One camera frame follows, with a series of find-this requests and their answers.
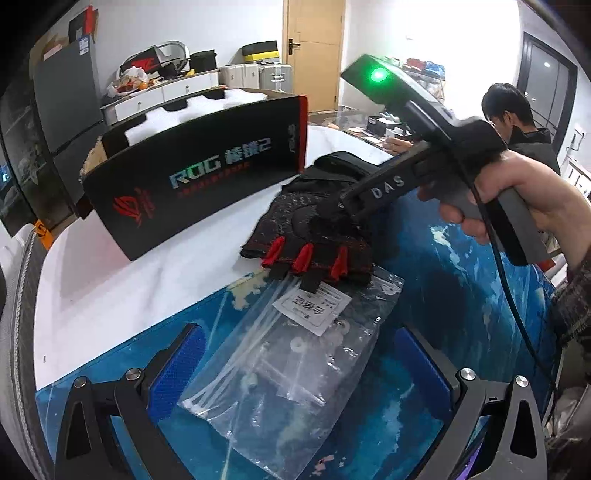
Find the hand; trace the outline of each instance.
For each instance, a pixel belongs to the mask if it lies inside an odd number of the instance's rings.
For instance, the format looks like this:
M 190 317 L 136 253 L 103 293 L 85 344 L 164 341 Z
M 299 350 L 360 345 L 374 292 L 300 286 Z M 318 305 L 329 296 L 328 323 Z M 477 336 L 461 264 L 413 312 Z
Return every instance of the hand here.
M 565 182 L 546 165 L 513 151 L 501 154 L 499 161 L 486 165 L 475 180 L 483 202 L 515 187 L 530 208 L 539 230 L 556 236 L 571 270 L 583 261 L 591 245 L 591 206 L 580 192 Z M 431 197 L 426 188 L 419 190 L 421 200 Z M 469 193 L 469 200 L 476 203 Z M 489 242 L 481 220 L 464 218 L 452 205 L 439 206 L 441 217 L 450 223 L 461 223 L 466 235 L 482 245 Z
M 412 142 L 408 142 L 406 140 L 399 140 L 395 137 L 387 138 L 384 142 L 384 150 L 388 152 L 390 155 L 394 156 L 406 152 L 412 146 Z

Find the gray refrigerator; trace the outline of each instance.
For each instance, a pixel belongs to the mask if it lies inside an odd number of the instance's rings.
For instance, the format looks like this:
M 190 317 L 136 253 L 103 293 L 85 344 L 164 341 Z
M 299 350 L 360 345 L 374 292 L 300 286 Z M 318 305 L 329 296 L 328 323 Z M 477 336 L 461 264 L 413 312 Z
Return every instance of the gray refrigerator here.
M 76 205 L 80 169 L 107 126 L 100 110 L 95 44 L 86 35 L 35 67 L 35 102 L 54 165 Z

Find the metal screw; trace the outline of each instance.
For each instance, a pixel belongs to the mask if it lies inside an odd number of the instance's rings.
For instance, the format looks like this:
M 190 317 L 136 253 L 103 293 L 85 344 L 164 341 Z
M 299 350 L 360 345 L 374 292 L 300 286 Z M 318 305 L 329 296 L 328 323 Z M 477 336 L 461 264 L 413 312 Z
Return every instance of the metal screw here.
M 86 377 L 78 377 L 74 380 L 74 388 L 82 388 L 86 385 L 88 379 Z
M 462 368 L 460 375 L 464 380 L 474 380 L 476 378 L 476 372 L 471 368 Z
M 528 382 L 527 378 L 521 376 L 521 375 L 517 375 L 515 377 L 515 383 L 517 385 L 519 385 L 520 387 L 527 387 L 530 383 Z
M 125 372 L 125 378 L 127 380 L 133 381 L 137 380 L 142 374 L 142 371 L 139 368 L 130 368 Z

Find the gray upholstery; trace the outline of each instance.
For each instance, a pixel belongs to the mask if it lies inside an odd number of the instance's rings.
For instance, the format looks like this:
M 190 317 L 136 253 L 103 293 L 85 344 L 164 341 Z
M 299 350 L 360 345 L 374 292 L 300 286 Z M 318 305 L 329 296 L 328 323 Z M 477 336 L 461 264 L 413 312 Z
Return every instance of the gray upholstery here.
M 0 319 L 0 422 L 37 480 L 53 478 L 53 461 L 35 403 L 33 328 L 41 266 L 47 253 L 35 230 L 4 272 L 7 297 Z

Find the blue gripper pad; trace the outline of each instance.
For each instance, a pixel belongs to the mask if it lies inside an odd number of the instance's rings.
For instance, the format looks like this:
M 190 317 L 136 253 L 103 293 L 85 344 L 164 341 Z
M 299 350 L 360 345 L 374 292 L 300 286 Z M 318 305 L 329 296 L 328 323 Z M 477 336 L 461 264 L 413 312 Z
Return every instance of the blue gripper pad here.
M 195 326 L 152 383 L 148 415 L 154 424 L 167 419 L 205 353 L 203 329 Z
M 399 328 L 394 334 L 394 356 L 410 374 L 429 413 L 443 422 L 451 420 L 452 389 L 406 327 Z

